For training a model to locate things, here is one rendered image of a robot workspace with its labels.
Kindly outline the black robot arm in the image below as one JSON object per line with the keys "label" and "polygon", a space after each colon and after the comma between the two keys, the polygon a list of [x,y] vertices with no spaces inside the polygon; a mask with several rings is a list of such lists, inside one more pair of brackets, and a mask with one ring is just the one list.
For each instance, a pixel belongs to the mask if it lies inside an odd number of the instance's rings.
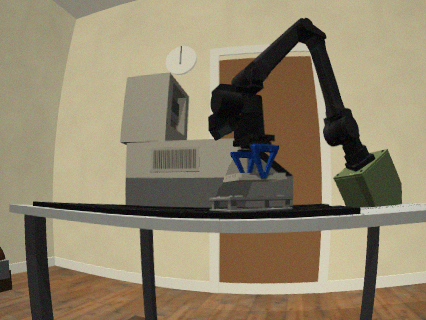
{"label": "black robot arm", "polygon": [[344,107],[325,46],[326,34],[308,18],[300,18],[287,30],[238,73],[232,85],[219,84],[212,91],[213,114],[208,117],[210,134],[215,141],[233,131],[234,140],[249,133],[259,134],[256,114],[263,115],[263,105],[262,96],[256,93],[264,88],[263,82],[273,68],[300,41],[310,51],[325,102],[324,138],[332,147],[343,145],[347,169],[360,170],[375,160],[375,156],[368,152],[366,145],[362,146],[358,124],[352,111]]}

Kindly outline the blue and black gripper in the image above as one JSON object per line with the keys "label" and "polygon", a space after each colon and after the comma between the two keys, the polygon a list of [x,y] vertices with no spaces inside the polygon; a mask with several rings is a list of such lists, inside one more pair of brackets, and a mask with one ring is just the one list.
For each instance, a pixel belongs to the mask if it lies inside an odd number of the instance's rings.
{"label": "blue and black gripper", "polygon": [[[272,143],[270,142],[270,141],[275,141],[275,135],[265,134],[263,115],[260,115],[260,116],[259,114],[256,114],[256,115],[258,115],[258,121],[259,121],[259,134],[250,133],[246,136],[243,136],[239,139],[234,140],[233,147],[240,147],[241,149],[238,150],[238,152],[230,152],[230,155],[233,161],[235,162],[240,173],[245,173],[245,172],[243,170],[243,167],[241,165],[239,158],[248,158],[249,165],[248,165],[247,173],[252,173],[254,163],[256,163],[260,177],[262,179],[266,179],[269,174],[272,163],[276,157],[276,154],[279,150],[279,146],[272,145]],[[269,141],[269,142],[262,142],[262,141]],[[245,150],[248,148],[250,148],[250,150]],[[270,153],[265,171],[263,171],[260,152]]]}

